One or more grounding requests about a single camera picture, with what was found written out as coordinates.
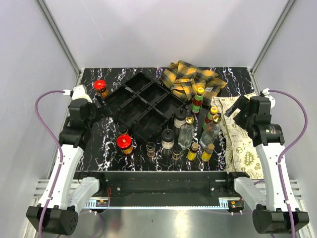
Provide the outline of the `black compartment organizer tray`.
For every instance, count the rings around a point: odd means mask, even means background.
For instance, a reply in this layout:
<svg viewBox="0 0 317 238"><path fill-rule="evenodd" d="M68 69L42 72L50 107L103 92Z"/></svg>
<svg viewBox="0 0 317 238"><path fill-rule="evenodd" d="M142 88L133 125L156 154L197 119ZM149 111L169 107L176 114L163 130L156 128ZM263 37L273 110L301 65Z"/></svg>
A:
<svg viewBox="0 0 317 238"><path fill-rule="evenodd" d="M141 143L160 137L186 103L139 72L104 99L103 111Z"/></svg>

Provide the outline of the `red sauce bottle yellow cap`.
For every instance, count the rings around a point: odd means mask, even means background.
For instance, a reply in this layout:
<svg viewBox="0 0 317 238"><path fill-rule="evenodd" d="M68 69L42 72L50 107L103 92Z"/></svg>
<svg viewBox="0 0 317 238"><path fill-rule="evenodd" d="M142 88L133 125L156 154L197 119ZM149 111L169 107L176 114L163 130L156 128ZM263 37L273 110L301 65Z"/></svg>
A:
<svg viewBox="0 0 317 238"><path fill-rule="evenodd" d="M197 89L197 93L192 101L191 112L193 114L198 114L201 110L201 107L203 104L203 93L204 93L204 88L199 87Z"/></svg>

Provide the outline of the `red sauce bottle front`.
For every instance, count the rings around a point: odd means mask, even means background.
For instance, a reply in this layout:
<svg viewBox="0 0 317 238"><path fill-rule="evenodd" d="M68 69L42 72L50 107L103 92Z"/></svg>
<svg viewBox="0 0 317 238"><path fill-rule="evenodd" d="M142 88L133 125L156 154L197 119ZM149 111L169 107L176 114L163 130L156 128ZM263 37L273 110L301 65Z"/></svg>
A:
<svg viewBox="0 0 317 238"><path fill-rule="evenodd" d="M205 130L208 123L213 121L214 116L218 115L218 107L212 106L210 108L210 111L208 112L207 116L205 117L204 123L203 123L203 130Z"/></svg>

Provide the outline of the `yellow label bottle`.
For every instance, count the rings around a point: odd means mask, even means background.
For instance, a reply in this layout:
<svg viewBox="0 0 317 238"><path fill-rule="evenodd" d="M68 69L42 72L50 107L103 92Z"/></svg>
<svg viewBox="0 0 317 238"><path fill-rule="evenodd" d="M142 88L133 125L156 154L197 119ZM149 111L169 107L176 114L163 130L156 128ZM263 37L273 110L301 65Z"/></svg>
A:
<svg viewBox="0 0 317 238"><path fill-rule="evenodd" d="M196 158L197 151L199 149L199 145L196 142L193 142L188 150L187 159L189 161L193 161Z"/></svg>
<svg viewBox="0 0 317 238"><path fill-rule="evenodd" d="M214 144L212 144L212 143L210 143L210 144L206 147L206 149L205 149L204 152L202 153L202 157L201 157L201 159L202 159L203 162L208 162L208 161L211 159L211 156L212 156L212 153L213 153L213 151L214 151L214 148L215 148L215 146L214 146Z"/></svg>

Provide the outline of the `small glass jar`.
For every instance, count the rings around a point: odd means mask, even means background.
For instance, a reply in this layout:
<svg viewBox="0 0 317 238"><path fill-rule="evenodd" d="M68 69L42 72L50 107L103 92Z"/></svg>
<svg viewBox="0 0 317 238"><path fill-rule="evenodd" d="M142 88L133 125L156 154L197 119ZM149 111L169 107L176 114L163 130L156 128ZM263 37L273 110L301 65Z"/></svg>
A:
<svg viewBox="0 0 317 238"><path fill-rule="evenodd" d="M172 148L172 158L174 160L179 160L182 156L182 148L178 144L175 144Z"/></svg>
<svg viewBox="0 0 317 238"><path fill-rule="evenodd" d="M148 142L146 144L147 156L153 158L156 155L156 145L153 142Z"/></svg>

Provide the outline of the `red lid jar back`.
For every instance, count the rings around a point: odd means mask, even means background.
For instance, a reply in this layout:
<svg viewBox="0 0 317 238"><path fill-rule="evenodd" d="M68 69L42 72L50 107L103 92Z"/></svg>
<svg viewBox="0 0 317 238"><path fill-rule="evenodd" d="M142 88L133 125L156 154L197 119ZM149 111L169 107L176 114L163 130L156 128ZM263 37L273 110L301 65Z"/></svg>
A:
<svg viewBox="0 0 317 238"><path fill-rule="evenodd" d="M103 99L109 95L107 84L104 80L97 80L94 82L94 89L102 96Z"/></svg>

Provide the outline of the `black grinder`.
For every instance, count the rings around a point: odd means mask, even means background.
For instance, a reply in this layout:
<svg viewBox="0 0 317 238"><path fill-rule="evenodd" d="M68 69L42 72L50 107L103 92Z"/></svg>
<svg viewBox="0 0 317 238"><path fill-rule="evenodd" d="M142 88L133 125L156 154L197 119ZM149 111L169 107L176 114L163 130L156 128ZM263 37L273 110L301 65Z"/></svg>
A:
<svg viewBox="0 0 317 238"><path fill-rule="evenodd" d="M176 111L174 115L174 126L178 129L181 128L181 126L185 123L187 115L187 110L184 108L180 108Z"/></svg>
<svg viewBox="0 0 317 238"><path fill-rule="evenodd" d="M174 132L171 129L165 129L161 134L161 144L163 149L171 149L174 145Z"/></svg>

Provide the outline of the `red lid jar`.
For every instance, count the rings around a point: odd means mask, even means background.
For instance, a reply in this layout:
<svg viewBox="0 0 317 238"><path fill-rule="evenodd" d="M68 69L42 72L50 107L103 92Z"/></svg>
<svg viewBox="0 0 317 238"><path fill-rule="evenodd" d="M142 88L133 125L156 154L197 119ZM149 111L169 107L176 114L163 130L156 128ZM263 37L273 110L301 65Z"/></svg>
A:
<svg viewBox="0 0 317 238"><path fill-rule="evenodd" d="M125 156L130 156L133 154L134 149L132 146L132 139L128 134L122 134L118 136L116 143Z"/></svg>
<svg viewBox="0 0 317 238"><path fill-rule="evenodd" d="M104 80L97 80L94 82L94 89L102 96L103 99L109 95L107 84Z"/></svg>

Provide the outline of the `red lid jar front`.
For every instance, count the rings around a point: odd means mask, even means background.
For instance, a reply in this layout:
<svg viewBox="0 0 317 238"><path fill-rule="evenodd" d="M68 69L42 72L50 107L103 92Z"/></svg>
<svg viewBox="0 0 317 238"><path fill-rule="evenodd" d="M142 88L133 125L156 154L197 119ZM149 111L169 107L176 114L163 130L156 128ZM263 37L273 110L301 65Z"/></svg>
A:
<svg viewBox="0 0 317 238"><path fill-rule="evenodd" d="M122 134L118 136L116 143L125 156L130 156L133 154L134 149L132 146L132 139L128 134Z"/></svg>

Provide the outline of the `small glass jar left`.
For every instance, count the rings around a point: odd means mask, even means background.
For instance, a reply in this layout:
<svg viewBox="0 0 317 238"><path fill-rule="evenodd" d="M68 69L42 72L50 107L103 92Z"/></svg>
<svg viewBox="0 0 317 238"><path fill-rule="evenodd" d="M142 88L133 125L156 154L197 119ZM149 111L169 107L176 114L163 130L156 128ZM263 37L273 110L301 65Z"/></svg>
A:
<svg viewBox="0 0 317 238"><path fill-rule="evenodd" d="M148 142L146 144L147 156L153 158L156 155L156 145L153 142Z"/></svg>

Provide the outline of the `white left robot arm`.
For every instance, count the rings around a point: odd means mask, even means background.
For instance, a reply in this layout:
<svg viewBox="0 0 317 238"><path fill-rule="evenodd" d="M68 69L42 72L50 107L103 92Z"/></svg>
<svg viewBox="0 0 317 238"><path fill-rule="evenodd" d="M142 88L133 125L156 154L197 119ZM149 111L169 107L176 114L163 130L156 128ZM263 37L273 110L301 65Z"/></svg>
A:
<svg viewBox="0 0 317 238"><path fill-rule="evenodd" d="M57 145L56 161L45 191L36 206L28 207L26 217L41 238L44 233L57 237L70 236L78 224L80 211L92 196L111 195L104 175L85 177L79 186L70 191L77 164L84 154L94 123L101 113L86 87L79 85L72 90L62 90L70 96L69 116L59 137L51 133Z"/></svg>

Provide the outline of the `black top grinder back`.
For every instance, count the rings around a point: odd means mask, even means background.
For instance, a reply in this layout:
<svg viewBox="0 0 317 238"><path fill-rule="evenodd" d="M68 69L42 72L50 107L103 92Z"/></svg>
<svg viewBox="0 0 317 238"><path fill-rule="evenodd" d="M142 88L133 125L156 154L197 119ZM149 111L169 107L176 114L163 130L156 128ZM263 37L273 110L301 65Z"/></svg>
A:
<svg viewBox="0 0 317 238"><path fill-rule="evenodd" d="M174 126L178 129L181 128L181 126L185 123L187 115L187 110L184 108L180 108L176 111L174 115Z"/></svg>

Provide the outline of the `clear oil bottle gold spout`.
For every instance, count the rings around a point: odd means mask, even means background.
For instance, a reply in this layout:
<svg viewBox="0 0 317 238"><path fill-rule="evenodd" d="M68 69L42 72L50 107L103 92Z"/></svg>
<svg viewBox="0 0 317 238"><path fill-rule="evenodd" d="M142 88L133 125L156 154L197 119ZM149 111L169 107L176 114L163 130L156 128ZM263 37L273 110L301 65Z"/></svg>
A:
<svg viewBox="0 0 317 238"><path fill-rule="evenodd" d="M193 141L195 127L194 127L195 119L194 117L186 117L185 123L180 128L178 145L182 150L186 150L189 148Z"/></svg>

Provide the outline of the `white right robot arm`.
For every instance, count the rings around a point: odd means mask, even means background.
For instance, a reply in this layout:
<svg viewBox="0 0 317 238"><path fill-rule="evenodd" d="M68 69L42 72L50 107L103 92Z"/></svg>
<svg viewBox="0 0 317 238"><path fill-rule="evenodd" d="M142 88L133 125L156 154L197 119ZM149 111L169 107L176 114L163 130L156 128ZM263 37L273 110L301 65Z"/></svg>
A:
<svg viewBox="0 0 317 238"><path fill-rule="evenodd" d="M259 191L246 172L230 172L225 191L233 197L239 194L251 208L253 224L259 234L290 234L294 238L310 220L308 213L300 210L292 191L285 153L305 133L308 118L304 114L301 133L286 147L281 126L271 123L270 110L275 105L271 92L273 90L264 89L259 96L240 96L225 112L225 116L230 117L239 110L233 120L252 139L261 161L266 194Z"/></svg>

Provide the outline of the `cream printed cloth bag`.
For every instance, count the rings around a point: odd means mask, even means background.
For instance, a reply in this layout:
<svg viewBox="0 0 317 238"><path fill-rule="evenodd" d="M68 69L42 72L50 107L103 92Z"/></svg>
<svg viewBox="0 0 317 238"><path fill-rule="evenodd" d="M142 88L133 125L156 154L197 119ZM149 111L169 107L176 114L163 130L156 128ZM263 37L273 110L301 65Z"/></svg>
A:
<svg viewBox="0 0 317 238"><path fill-rule="evenodd" d="M239 97L213 97L211 105L216 106L221 114L220 129L226 139L225 162L226 171L246 172L250 179L264 179L260 158L253 147L253 142L247 132L237 126L233 118L240 112L239 109L230 116L225 116Z"/></svg>

